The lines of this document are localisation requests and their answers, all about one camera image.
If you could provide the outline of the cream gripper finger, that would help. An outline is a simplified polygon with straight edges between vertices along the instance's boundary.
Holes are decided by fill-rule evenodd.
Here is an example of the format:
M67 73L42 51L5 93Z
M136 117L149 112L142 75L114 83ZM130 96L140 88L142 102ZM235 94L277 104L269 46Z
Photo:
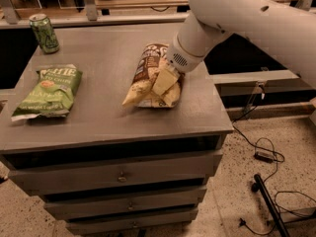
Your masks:
M161 69L153 87L152 91L158 96L162 96L168 89L170 89L179 79L180 73L172 65L167 65Z

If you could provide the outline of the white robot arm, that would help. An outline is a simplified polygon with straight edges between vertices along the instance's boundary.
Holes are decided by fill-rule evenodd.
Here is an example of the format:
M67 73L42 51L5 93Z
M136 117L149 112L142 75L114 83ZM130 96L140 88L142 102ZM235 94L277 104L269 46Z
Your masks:
M189 6L166 52L178 71L193 71L236 34L316 88L315 14L272 0L189 0Z

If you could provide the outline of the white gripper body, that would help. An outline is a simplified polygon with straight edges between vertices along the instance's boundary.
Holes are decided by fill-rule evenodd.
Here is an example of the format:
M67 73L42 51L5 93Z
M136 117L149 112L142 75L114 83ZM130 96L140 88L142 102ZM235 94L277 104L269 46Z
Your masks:
M202 61L202 56L187 53L174 36L166 52L166 59L181 73L193 71Z

